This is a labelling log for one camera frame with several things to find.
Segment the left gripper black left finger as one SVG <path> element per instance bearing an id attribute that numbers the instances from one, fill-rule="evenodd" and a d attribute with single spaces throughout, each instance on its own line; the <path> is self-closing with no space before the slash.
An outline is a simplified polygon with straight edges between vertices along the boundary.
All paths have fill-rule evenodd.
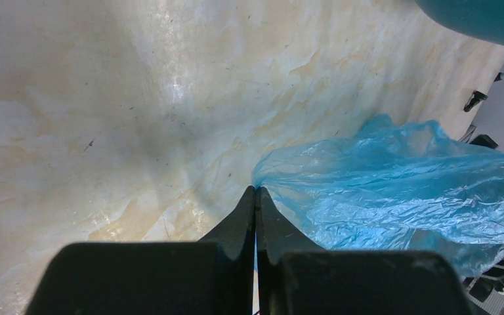
<path id="1" fill-rule="evenodd" d="M 198 241 L 72 243 L 27 314 L 250 314 L 255 189 Z"/>

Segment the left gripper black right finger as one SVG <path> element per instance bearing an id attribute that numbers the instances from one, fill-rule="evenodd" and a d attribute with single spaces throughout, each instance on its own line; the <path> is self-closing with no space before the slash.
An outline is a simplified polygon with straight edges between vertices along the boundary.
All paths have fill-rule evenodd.
<path id="1" fill-rule="evenodd" d="M 261 314 L 472 314 L 450 264 L 428 251 L 330 251 L 255 192 Z"/>

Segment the blue plastic trash bag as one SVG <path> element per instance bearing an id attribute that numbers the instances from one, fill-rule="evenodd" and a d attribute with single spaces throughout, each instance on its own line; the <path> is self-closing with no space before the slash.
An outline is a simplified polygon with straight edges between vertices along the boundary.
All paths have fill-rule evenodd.
<path id="1" fill-rule="evenodd" d="M 504 153 L 436 121 L 378 115 L 350 138 L 269 152 L 251 179 L 324 249 L 434 251 L 462 277 L 504 258 Z"/>

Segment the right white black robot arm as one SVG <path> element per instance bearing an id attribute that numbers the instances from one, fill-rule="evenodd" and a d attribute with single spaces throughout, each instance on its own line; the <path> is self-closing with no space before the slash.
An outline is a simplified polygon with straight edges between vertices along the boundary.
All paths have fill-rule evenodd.
<path id="1" fill-rule="evenodd" d="M 504 258 L 480 277 L 465 278 L 463 286 L 480 303 L 485 303 L 493 293 L 504 296 Z"/>

